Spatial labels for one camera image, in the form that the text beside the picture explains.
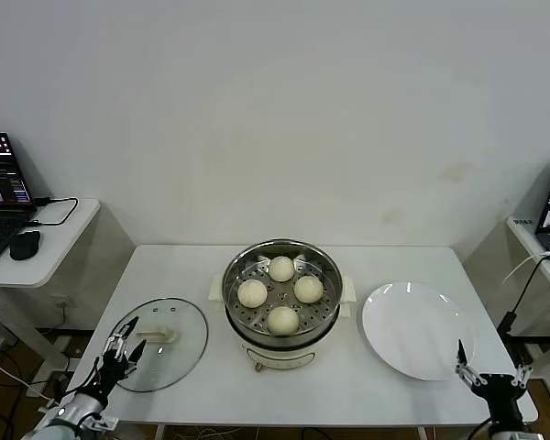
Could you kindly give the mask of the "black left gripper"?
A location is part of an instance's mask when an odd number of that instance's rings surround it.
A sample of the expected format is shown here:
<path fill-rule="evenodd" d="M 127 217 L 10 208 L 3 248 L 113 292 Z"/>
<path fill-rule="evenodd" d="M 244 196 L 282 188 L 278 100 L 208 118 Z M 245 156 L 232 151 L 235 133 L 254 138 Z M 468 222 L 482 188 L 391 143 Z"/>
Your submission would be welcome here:
<path fill-rule="evenodd" d="M 125 347 L 138 319 L 138 316 L 133 317 L 108 337 L 103 350 L 103 364 L 84 388 L 86 395 L 99 402 L 107 402 L 116 384 L 127 376 L 127 370 L 137 367 L 138 361 L 143 356 L 146 341 L 141 340 L 128 356 L 125 356 Z"/>

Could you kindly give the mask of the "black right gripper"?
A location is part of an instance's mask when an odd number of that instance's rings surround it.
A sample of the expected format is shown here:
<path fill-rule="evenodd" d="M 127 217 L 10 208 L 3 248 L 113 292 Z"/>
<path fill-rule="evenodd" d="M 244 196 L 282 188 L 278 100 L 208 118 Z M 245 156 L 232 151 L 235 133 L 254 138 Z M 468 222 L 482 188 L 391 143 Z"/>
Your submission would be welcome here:
<path fill-rule="evenodd" d="M 518 400 L 527 391 L 532 366 L 519 364 L 515 375 L 478 373 L 468 363 L 463 342 L 457 340 L 456 374 L 470 388 L 479 387 L 479 397 L 488 405 L 493 424 L 523 424 Z"/>

